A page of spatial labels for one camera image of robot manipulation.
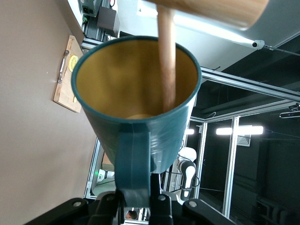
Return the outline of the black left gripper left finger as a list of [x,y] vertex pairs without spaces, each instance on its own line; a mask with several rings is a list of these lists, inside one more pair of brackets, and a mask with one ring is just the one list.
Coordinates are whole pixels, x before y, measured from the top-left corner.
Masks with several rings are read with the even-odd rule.
[[96,200],[72,198],[27,222],[28,225],[112,225],[124,206],[120,191],[101,193]]

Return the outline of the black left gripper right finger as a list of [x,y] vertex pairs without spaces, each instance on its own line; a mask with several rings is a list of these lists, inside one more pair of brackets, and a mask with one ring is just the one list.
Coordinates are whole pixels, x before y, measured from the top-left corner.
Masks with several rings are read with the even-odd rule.
[[161,190],[159,174],[150,176],[151,225],[233,225],[219,211],[200,199],[191,199],[180,205]]

